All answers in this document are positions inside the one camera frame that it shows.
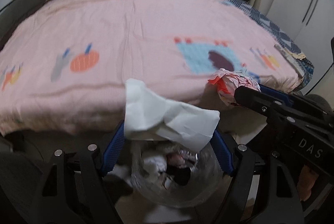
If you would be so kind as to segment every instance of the screw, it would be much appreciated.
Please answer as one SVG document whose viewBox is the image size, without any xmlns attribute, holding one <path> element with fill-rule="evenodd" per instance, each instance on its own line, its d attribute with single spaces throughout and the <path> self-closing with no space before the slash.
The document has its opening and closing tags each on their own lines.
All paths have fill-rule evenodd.
<svg viewBox="0 0 334 224">
<path fill-rule="evenodd" d="M 56 156 L 61 156 L 61 154 L 62 154 L 62 150 L 56 150 L 54 152 L 54 155 L 56 155 Z"/>
<path fill-rule="evenodd" d="M 89 146 L 88 146 L 88 150 L 89 151 L 94 151 L 94 150 L 96 150 L 97 149 L 97 146 L 96 146 L 96 144 L 90 144 Z"/>
<path fill-rule="evenodd" d="M 296 122 L 295 119 L 292 118 L 292 117 L 287 117 L 287 120 L 290 121 L 290 122 L 292 122 L 292 123 Z"/>
<path fill-rule="evenodd" d="M 280 153 L 277 151 L 272 151 L 272 156 L 274 156 L 275 158 L 280 156 Z"/>
<path fill-rule="evenodd" d="M 240 144 L 240 145 L 238 146 L 238 149 L 239 149 L 240 151 L 242 151 L 242 152 L 247 151 L 247 147 L 246 147 L 246 145 L 244 145 L 244 144 Z"/>
</svg>

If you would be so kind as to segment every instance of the orange object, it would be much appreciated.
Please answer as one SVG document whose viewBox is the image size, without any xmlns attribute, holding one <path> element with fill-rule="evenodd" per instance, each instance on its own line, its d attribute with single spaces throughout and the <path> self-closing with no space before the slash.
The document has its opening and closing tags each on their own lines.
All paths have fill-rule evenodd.
<svg viewBox="0 0 334 224">
<path fill-rule="evenodd" d="M 267 55 L 269 60 L 272 62 L 272 64 L 274 64 L 277 68 L 280 67 L 279 63 L 277 62 L 277 60 L 272 56 L 272 55 Z"/>
<path fill-rule="evenodd" d="M 2 91 L 5 90 L 6 85 L 12 80 L 12 76 L 13 76 L 14 72 L 9 72 L 6 74 L 5 80 L 3 82 L 3 86 L 2 86 Z"/>
<path fill-rule="evenodd" d="M 100 54 L 91 50 L 91 44 L 86 48 L 85 53 L 76 56 L 71 62 L 71 71 L 82 72 L 93 68 L 99 61 Z"/>
<path fill-rule="evenodd" d="M 267 58 L 267 56 L 264 55 L 264 54 L 262 54 L 262 53 L 260 52 L 259 49 L 257 49 L 257 50 L 258 50 L 258 53 L 259 53 L 260 57 L 261 57 L 262 60 L 266 63 L 266 65 L 267 65 L 270 69 L 276 70 L 276 69 L 274 68 L 274 66 L 271 64 L 270 60 Z"/>
<path fill-rule="evenodd" d="M 299 175 L 297 191 L 301 201 L 307 201 L 311 196 L 311 190 L 318 179 L 319 175 L 311 170 L 308 166 L 304 166 Z"/>
<path fill-rule="evenodd" d="M 217 91 L 223 91 L 225 94 L 231 94 L 226 87 L 224 80 L 217 76 L 214 80 L 208 80 L 209 84 L 217 85 Z"/>
</svg>

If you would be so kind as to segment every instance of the fruit print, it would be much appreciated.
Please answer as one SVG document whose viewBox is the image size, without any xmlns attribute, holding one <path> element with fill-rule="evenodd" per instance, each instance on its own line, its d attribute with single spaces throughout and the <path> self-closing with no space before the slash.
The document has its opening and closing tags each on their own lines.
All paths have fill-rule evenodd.
<svg viewBox="0 0 334 224">
<path fill-rule="evenodd" d="M 0 85 L 5 79 L 7 69 L 8 69 L 8 66 L 2 71 L 2 74 L 0 75 Z"/>
<path fill-rule="evenodd" d="M 51 73 L 51 82 L 56 82 L 61 77 L 62 70 L 70 63 L 73 54 L 67 48 L 63 54 L 57 55 L 56 64 Z"/>
<path fill-rule="evenodd" d="M 5 90 L 5 87 L 7 86 L 8 83 L 10 83 L 12 85 L 16 83 L 16 81 L 18 80 L 18 78 L 21 75 L 22 66 L 23 66 L 23 64 L 20 64 L 19 69 L 16 72 L 15 72 L 15 66 L 14 66 L 12 68 L 12 70 L 6 74 L 6 77 L 5 77 L 5 80 L 3 82 L 3 86 L 2 86 L 2 89 L 1 89 L 2 91 Z"/>
<path fill-rule="evenodd" d="M 270 62 L 272 64 L 274 64 L 277 68 L 280 68 L 280 64 L 277 62 L 276 58 L 274 58 L 272 55 L 268 54 L 268 52 L 265 50 L 264 53 L 266 54 L 266 56 L 268 57 L 268 59 L 270 60 Z"/>
<path fill-rule="evenodd" d="M 72 72 L 82 72 L 93 68 L 99 61 L 100 55 L 97 51 L 91 50 L 91 44 L 86 48 L 85 53 L 76 56 L 71 62 Z"/>
<path fill-rule="evenodd" d="M 258 51 L 259 55 L 261 56 L 261 58 L 263 59 L 263 61 L 265 62 L 265 64 L 266 64 L 270 69 L 276 70 L 276 69 L 273 67 L 273 65 L 270 63 L 270 60 L 267 58 L 267 56 L 264 55 L 264 54 L 262 54 L 258 48 L 257 48 L 257 51 Z"/>
</svg>

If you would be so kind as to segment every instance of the floor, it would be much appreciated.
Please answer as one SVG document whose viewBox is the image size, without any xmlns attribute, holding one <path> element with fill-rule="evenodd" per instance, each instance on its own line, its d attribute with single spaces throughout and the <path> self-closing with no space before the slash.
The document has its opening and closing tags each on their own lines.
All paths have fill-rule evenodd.
<svg viewBox="0 0 334 224">
<path fill-rule="evenodd" d="M 236 107 L 221 113 L 219 127 L 223 131 L 234 131 L 237 143 L 246 144 L 266 125 L 266 118 L 249 109 Z M 14 134 L 12 140 L 16 147 L 24 150 L 31 157 L 48 162 L 57 149 L 66 153 L 76 152 L 99 140 L 103 132 L 86 133 L 80 136 L 71 136 L 61 132 L 35 133 L 25 131 L 23 134 Z M 131 186 L 130 153 L 122 152 L 119 163 L 108 176 L 117 176 Z M 157 205 L 145 199 L 140 193 L 134 191 L 130 195 L 119 198 L 115 207 L 124 224 L 134 223 L 189 223 L 206 224 L 213 219 L 228 190 L 230 177 L 224 176 L 217 191 L 203 204 L 194 208 L 170 208 Z M 258 176 L 253 177 L 252 188 L 246 207 L 251 207 L 256 197 Z"/>
</svg>

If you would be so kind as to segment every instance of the bed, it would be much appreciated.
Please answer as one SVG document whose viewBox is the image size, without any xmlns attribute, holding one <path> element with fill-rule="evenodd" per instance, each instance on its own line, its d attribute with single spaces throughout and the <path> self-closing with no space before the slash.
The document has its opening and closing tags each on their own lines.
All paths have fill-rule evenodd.
<svg viewBox="0 0 334 224">
<path fill-rule="evenodd" d="M 124 117 L 127 79 L 196 104 L 220 68 L 284 92 L 313 73 L 298 46 L 242 0 L 52 0 L 0 53 L 0 132 L 108 131 Z"/>
</svg>

